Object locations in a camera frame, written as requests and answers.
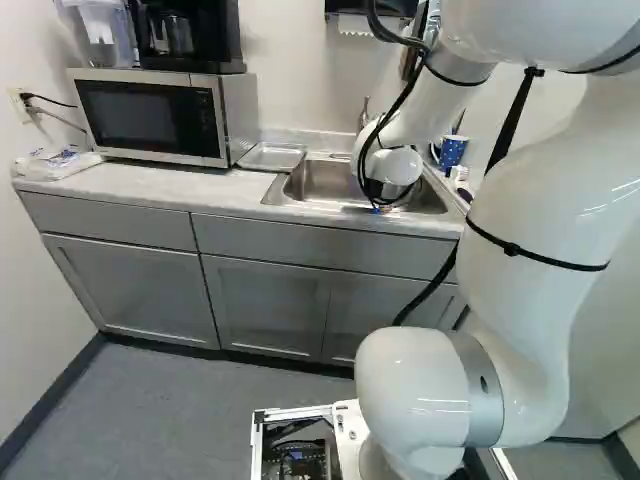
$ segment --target coffee maker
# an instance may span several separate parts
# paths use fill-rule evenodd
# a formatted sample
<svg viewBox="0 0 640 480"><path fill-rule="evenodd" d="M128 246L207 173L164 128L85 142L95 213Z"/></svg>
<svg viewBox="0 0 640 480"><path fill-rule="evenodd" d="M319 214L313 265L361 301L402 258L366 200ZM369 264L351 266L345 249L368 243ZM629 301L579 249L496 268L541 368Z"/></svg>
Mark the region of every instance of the coffee maker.
<svg viewBox="0 0 640 480"><path fill-rule="evenodd" d="M147 70L245 73L237 0L127 0L140 66Z"/></svg>

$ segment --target cup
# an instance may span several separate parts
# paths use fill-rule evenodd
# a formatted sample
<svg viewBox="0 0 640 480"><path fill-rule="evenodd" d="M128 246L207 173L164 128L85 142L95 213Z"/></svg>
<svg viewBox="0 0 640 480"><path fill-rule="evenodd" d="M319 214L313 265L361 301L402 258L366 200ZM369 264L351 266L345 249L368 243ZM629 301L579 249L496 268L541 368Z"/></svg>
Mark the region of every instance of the cup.
<svg viewBox="0 0 640 480"><path fill-rule="evenodd" d="M442 137L440 170L446 172L450 168L459 165L468 143L469 137L463 137L462 135L445 135Z"/></svg>

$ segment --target gray carpet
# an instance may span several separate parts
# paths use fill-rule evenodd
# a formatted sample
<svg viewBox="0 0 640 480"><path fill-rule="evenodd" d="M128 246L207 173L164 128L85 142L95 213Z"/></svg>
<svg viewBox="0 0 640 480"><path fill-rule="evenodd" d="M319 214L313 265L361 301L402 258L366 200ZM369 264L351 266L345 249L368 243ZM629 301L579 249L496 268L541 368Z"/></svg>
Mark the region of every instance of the gray carpet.
<svg viewBox="0 0 640 480"><path fill-rule="evenodd" d="M545 442L504 452L518 480L620 480L600 445Z"/></svg>
<svg viewBox="0 0 640 480"><path fill-rule="evenodd" d="M246 480L251 412L353 382L107 345L3 480Z"/></svg>

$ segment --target stainless steel sink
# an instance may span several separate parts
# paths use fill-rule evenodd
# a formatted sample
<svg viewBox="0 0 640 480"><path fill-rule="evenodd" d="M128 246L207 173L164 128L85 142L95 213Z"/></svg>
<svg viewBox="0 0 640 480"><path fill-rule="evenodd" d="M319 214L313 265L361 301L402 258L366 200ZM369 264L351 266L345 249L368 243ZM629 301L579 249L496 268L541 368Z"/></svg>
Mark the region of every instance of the stainless steel sink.
<svg viewBox="0 0 640 480"><path fill-rule="evenodd" d="M383 192L393 198L398 192ZM279 175L262 199L266 205L298 205L335 210L371 211L371 204L351 174L349 162L304 160L289 175ZM448 209L431 184L421 178L394 212L442 215Z"/></svg>

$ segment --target countertop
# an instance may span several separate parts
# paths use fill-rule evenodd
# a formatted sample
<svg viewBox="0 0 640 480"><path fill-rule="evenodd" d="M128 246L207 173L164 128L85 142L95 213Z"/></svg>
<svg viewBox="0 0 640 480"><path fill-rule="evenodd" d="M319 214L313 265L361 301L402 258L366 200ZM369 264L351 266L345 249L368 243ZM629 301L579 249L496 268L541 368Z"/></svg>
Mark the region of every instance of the countertop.
<svg viewBox="0 0 640 480"><path fill-rule="evenodd" d="M55 182L15 177L13 185L18 191L85 200L419 237L453 240L463 230L460 206L429 169L425 178L447 205L446 214L373 214L264 205L261 200L276 176L238 169L108 161Z"/></svg>

